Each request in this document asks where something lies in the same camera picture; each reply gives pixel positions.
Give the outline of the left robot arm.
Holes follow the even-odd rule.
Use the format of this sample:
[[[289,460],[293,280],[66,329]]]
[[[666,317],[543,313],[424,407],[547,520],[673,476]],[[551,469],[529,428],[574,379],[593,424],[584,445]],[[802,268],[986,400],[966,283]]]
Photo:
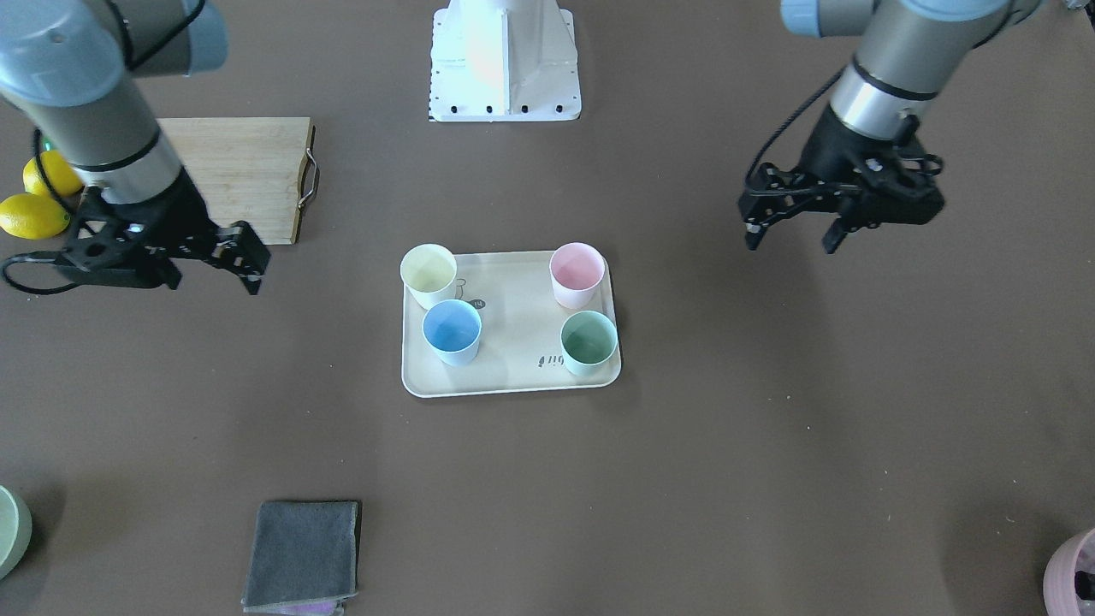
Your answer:
[[[738,208],[744,243],[802,213],[834,216],[822,245],[881,225],[926,225],[945,206],[944,168],[918,138],[927,111],[975,48],[1040,8],[1038,1],[783,1],[784,27],[809,38],[858,38],[802,156],[782,170],[754,156]]]

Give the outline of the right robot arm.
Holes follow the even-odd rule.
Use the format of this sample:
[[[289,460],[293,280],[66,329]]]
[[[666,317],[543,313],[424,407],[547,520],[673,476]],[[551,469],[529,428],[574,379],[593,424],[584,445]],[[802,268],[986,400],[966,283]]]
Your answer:
[[[220,68],[211,1],[4,1],[3,97],[85,184],[58,251],[7,258],[79,286],[177,288],[177,260],[234,274],[257,295],[270,253],[249,222],[218,226],[136,79]]]

